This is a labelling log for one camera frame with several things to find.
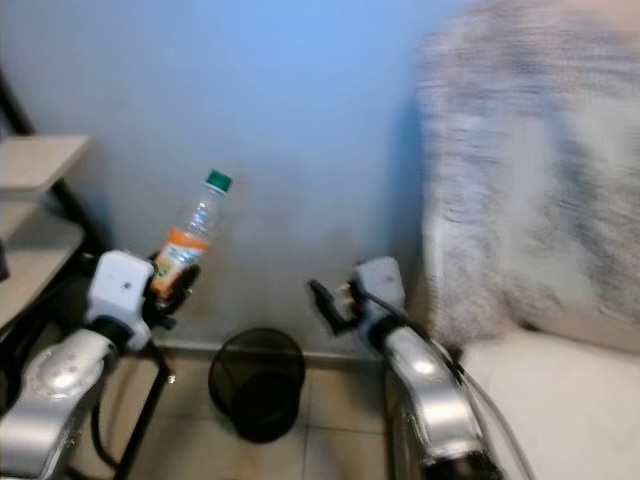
tile floor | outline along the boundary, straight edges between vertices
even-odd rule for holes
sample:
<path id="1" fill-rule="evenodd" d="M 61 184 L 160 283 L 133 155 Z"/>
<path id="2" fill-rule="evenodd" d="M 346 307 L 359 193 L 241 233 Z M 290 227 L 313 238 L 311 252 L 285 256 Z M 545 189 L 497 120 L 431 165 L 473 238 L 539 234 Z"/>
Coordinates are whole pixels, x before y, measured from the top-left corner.
<path id="1" fill-rule="evenodd" d="M 298 421 L 266 445 L 241 440 L 209 399 L 209 362 L 176 359 L 176 381 L 165 388 L 131 480 L 384 480 L 379 374 L 309 370 Z M 127 360 L 110 381 L 102 408 L 105 444 L 121 455 L 155 370 Z M 123 380 L 128 389 L 123 389 Z M 92 477 L 110 471 L 84 435 L 75 467 Z"/>

white shelf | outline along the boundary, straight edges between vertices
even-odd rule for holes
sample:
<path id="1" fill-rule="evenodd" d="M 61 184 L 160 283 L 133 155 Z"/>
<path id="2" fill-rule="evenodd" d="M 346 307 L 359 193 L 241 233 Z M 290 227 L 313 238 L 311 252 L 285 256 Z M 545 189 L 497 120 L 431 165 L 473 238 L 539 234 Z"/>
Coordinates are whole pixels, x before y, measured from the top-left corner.
<path id="1" fill-rule="evenodd" d="M 0 238 L 10 273 L 0 283 L 0 328 L 38 297 L 83 236 L 80 226 L 43 205 L 0 201 Z"/>
<path id="2" fill-rule="evenodd" d="M 44 193 L 85 154 L 86 136 L 11 137 L 0 144 L 0 194 Z"/>

black mesh wastebasket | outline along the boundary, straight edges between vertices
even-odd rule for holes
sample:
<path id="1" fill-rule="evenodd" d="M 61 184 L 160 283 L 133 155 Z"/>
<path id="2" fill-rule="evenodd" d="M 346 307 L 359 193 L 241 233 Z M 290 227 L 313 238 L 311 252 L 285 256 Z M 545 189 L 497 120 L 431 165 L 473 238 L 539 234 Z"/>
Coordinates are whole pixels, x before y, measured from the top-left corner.
<path id="1" fill-rule="evenodd" d="M 240 436 L 264 443 L 295 423 L 304 377 L 298 345 L 282 332 L 257 328 L 222 346 L 209 371 L 209 392 Z"/>

bottle label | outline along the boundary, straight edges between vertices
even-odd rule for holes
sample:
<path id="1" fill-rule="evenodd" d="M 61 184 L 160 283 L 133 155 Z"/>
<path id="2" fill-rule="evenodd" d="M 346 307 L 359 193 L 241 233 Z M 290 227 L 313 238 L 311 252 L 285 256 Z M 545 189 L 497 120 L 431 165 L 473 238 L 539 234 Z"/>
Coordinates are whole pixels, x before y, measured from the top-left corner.
<path id="1" fill-rule="evenodd" d="M 160 298 L 167 298 L 180 273 L 209 249 L 209 243 L 193 238 L 179 228 L 169 230 L 167 241 L 156 257 L 156 274 L 151 288 Z"/>

orange juice bottle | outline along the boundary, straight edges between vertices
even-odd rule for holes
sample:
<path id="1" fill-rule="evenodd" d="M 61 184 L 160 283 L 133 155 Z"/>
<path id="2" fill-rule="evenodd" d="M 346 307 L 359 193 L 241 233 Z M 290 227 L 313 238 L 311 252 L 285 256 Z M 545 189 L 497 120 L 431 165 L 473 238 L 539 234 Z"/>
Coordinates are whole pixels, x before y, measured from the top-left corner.
<path id="1" fill-rule="evenodd" d="M 220 220 L 220 207 L 231 178 L 213 170 L 199 194 L 182 210 L 155 259 L 151 289 L 167 298 L 180 273 L 209 250 Z"/>

